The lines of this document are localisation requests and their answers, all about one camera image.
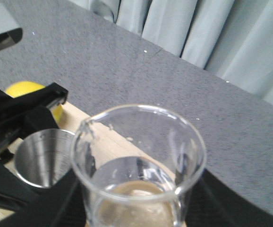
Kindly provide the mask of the black right gripper camera left finger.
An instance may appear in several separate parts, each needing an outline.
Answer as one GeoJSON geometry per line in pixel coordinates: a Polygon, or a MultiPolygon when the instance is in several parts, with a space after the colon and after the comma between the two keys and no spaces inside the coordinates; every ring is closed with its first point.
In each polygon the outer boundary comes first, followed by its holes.
{"type": "Polygon", "coordinates": [[[36,192],[0,163],[0,208],[14,214],[0,227],[84,227],[82,193],[73,170],[53,187],[36,192]]]}

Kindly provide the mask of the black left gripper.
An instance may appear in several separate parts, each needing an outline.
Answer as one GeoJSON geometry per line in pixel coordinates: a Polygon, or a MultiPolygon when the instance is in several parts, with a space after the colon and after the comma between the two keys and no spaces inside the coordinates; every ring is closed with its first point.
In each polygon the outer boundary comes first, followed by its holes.
{"type": "Polygon", "coordinates": [[[0,90],[0,155],[17,138],[58,128],[50,109],[64,104],[67,97],[68,90],[56,83],[17,98],[0,90]]]}

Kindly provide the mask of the black right gripper camera right finger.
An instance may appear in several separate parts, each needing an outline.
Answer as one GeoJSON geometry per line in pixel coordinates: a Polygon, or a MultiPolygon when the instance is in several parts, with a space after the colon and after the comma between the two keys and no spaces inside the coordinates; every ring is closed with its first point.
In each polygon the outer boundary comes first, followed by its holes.
{"type": "Polygon", "coordinates": [[[188,227],[273,227],[273,215],[239,196],[207,169],[188,202],[188,227]]]}

